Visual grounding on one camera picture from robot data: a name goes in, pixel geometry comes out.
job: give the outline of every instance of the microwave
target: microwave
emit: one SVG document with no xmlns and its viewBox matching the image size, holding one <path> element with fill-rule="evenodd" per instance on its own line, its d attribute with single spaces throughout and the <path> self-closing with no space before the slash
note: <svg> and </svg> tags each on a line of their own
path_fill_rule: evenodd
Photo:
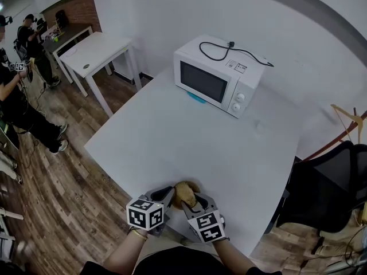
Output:
<svg viewBox="0 0 367 275">
<path fill-rule="evenodd" d="M 228 45 L 221 39 L 203 35 L 179 48 L 174 52 L 175 84 L 240 118 L 259 85 L 265 66 L 234 50 L 222 61 L 211 60 L 200 51 L 201 42 Z M 209 44 L 203 44 L 202 49 L 212 58 L 223 58 L 226 53 L 226 49 Z"/>
</svg>

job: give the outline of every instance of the coat hanger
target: coat hanger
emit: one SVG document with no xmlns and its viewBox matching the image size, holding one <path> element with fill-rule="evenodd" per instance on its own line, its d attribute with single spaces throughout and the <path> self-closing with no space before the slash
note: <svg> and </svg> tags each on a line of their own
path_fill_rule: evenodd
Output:
<svg viewBox="0 0 367 275">
<path fill-rule="evenodd" d="M 342 119 L 340 118 L 340 115 L 339 115 L 338 111 L 340 113 L 344 114 L 345 116 L 349 117 L 350 119 L 352 119 L 355 123 L 357 123 L 357 127 L 358 127 L 358 144 L 360 144 L 361 143 L 361 134 L 362 134 L 362 129 L 363 129 L 363 119 L 358 115 L 349 114 L 348 112 L 346 112 L 345 110 L 343 110 L 339 106 L 336 106 L 335 104 L 332 104 L 331 106 L 334 108 L 334 110 L 335 110 L 336 114 L 338 115 L 341 123 L 343 124 L 344 129 L 345 129 L 346 133 L 348 134 L 348 137 L 349 137 L 350 141 L 352 141 L 352 139 L 349 135 L 349 131 L 347 130 L 347 128 L 345 127 L 345 125 L 342 121 Z"/>
</svg>

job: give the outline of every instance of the microwave knob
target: microwave knob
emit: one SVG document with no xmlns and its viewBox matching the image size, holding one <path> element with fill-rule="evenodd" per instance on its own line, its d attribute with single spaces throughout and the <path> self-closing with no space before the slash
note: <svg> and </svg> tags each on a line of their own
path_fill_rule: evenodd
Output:
<svg viewBox="0 0 367 275">
<path fill-rule="evenodd" d="M 241 110 L 241 106 L 240 104 L 234 103 L 232 106 L 232 109 L 236 112 L 238 112 L 239 110 Z"/>
<path fill-rule="evenodd" d="M 243 102 L 245 100 L 245 95 L 242 93 L 238 93 L 236 96 L 237 102 Z"/>
</svg>

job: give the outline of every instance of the microwave window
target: microwave window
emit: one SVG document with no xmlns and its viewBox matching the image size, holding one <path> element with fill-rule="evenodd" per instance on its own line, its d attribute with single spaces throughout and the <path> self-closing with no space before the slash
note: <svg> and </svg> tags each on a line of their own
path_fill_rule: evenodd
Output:
<svg viewBox="0 0 367 275">
<path fill-rule="evenodd" d="M 227 82 L 209 72 L 181 61 L 181 83 L 222 103 Z"/>
</svg>

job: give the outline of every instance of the small white table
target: small white table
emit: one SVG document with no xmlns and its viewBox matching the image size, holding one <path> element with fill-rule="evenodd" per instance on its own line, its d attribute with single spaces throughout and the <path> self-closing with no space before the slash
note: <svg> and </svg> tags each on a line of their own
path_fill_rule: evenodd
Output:
<svg viewBox="0 0 367 275">
<path fill-rule="evenodd" d="M 134 95 L 85 145 L 128 194 L 196 182 L 225 217 L 226 235 L 249 255 L 286 186 L 300 135 L 298 109 L 259 85 L 241 119 L 199 103 L 172 68 Z M 183 211 L 168 225 L 195 239 Z"/>
<path fill-rule="evenodd" d="M 99 88 L 93 79 L 93 75 L 103 67 L 105 67 L 108 75 L 111 75 L 112 72 L 108 63 L 126 52 L 127 63 L 129 68 L 132 70 L 135 85 L 139 91 L 142 88 L 142 84 L 136 67 L 133 48 L 130 46 L 131 40 L 128 38 L 114 37 L 109 34 L 94 32 L 60 57 L 60 60 L 67 66 L 67 69 L 82 94 L 85 97 L 88 96 L 79 79 L 75 75 L 75 72 L 87 80 L 87 83 L 91 87 L 94 95 L 97 97 L 97 100 L 109 117 L 111 117 L 113 113 L 99 91 Z"/>
<path fill-rule="evenodd" d="M 74 41 L 77 43 L 76 38 L 80 36 L 81 34 L 88 32 L 89 35 L 93 33 L 92 28 L 89 24 L 86 23 L 72 23 L 65 28 L 63 28 L 64 34 L 59 36 L 58 42 L 54 42 L 51 40 L 46 40 L 42 45 L 45 48 L 45 50 L 52 54 L 55 60 L 57 61 L 57 64 L 65 74 L 68 81 L 72 84 L 73 80 L 71 79 L 69 73 L 65 69 L 65 66 L 60 61 L 60 58 L 58 56 L 58 52 L 65 47 L 67 44 L 69 44 L 71 41 Z"/>
</svg>

